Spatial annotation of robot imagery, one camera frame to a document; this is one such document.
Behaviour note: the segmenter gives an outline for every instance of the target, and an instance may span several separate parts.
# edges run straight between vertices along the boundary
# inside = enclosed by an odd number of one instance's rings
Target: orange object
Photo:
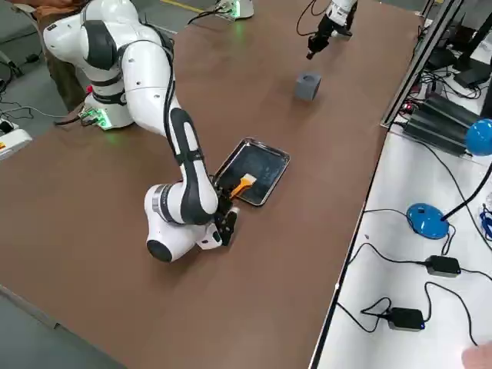
[[[241,183],[234,190],[232,190],[230,199],[239,196],[244,190],[251,188],[255,182],[256,178],[252,175],[244,175],[244,177],[241,178]]]

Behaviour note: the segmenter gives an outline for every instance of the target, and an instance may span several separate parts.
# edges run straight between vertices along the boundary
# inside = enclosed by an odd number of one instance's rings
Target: gray cube
[[[320,87],[321,76],[316,73],[301,73],[295,85],[295,95],[305,101],[313,101]]]

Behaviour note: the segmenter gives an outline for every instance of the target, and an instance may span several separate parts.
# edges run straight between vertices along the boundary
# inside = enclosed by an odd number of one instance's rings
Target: black plug
[[[30,54],[25,57],[25,62],[28,64],[36,63],[38,60],[39,60],[39,55],[36,54]]]
[[[425,261],[427,273],[438,277],[455,278],[461,274],[460,263],[455,258],[432,255]]]
[[[417,309],[392,307],[382,318],[387,320],[390,329],[396,331],[418,332],[425,329],[424,316]]]

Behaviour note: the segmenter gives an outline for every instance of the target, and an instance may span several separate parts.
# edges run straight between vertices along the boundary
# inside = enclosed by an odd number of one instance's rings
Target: blue lamp base
[[[439,209],[424,203],[413,204],[407,210],[407,220],[412,229],[432,240],[447,236],[449,223],[441,220],[443,216]]]

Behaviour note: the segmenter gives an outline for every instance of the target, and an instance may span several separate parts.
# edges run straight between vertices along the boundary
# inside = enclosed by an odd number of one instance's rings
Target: floor
[[[420,10],[425,0],[384,0],[392,5]],[[157,26],[179,32],[196,13],[169,5],[159,0],[134,0],[142,18]],[[204,9],[214,0],[181,0],[195,8]],[[22,64],[28,54],[38,54],[41,46],[37,35],[7,42],[16,35],[33,30],[22,15],[9,10],[7,2],[0,2],[0,50],[14,62]],[[33,106],[50,115],[64,115],[67,111],[52,83],[44,60],[22,66],[25,73],[8,87],[0,96],[0,109],[12,108],[8,101],[23,106]],[[0,65],[0,78],[6,79],[8,70]],[[42,135],[52,127],[54,118],[33,112],[34,118],[26,117],[26,111],[13,112],[14,122],[33,137]],[[51,329],[25,313],[0,295],[0,367],[5,369],[58,369],[67,368],[120,368],[103,353],[97,351],[81,338],[61,326]]]

